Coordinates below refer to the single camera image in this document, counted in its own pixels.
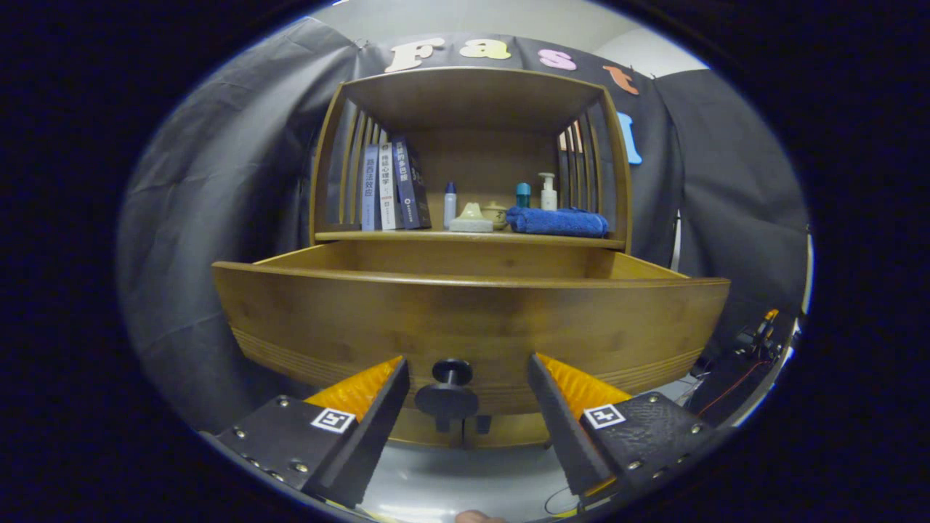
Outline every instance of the black knob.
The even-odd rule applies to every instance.
[[[462,385],[472,380],[472,366],[460,359],[444,359],[432,366],[439,383],[417,391],[417,408],[436,418],[436,430],[449,431],[449,420],[461,420],[478,412],[478,396]]]

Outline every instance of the red wire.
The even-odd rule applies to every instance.
[[[704,414],[704,411],[705,411],[705,410],[707,410],[707,409],[713,407],[713,404],[714,404],[714,403],[717,403],[718,401],[720,401],[721,399],[723,399],[724,396],[726,396],[726,395],[730,394],[731,392],[733,392],[733,389],[739,387],[739,384],[740,384],[740,383],[743,383],[744,381],[746,381],[746,378],[749,378],[749,377],[750,377],[750,374],[752,374],[752,372],[756,369],[756,367],[759,367],[759,366],[762,365],[763,363],[772,363],[772,362],[771,362],[771,361],[759,361],[759,362],[756,362],[756,364],[753,365],[753,366],[746,372],[746,374],[743,374],[743,377],[740,378],[739,381],[737,381],[736,383],[733,383],[733,386],[730,387],[730,388],[728,388],[728,389],[726,389],[726,392],[724,392],[723,394],[721,394],[719,397],[717,397],[717,399],[711,401],[710,404],[708,404],[706,407],[704,407],[703,409],[701,409],[700,412],[697,414],[697,416],[700,418],[701,415]]]

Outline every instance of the book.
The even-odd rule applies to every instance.
[[[419,169],[419,158],[406,138],[398,138],[394,144],[394,171],[400,195],[401,211],[405,229],[429,229],[430,207],[426,201],[426,185]]]
[[[381,229],[403,227],[401,203],[394,182],[393,147],[390,142],[382,143],[378,149],[378,200],[381,208]]]
[[[362,171],[362,230],[377,231],[381,228],[381,211],[378,199],[378,146],[365,147]]]

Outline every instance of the blue towel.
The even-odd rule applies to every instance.
[[[530,235],[581,236],[603,238],[607,235],[607,219],[600,214],[578,208],[542,210],[511,207],[507,223],[515,233]]]

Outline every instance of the ceiling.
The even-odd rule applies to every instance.
[[[590,53],[642,27],[587,0],[342,0],[310,16],[353,41],[475,32],[535,38]]]

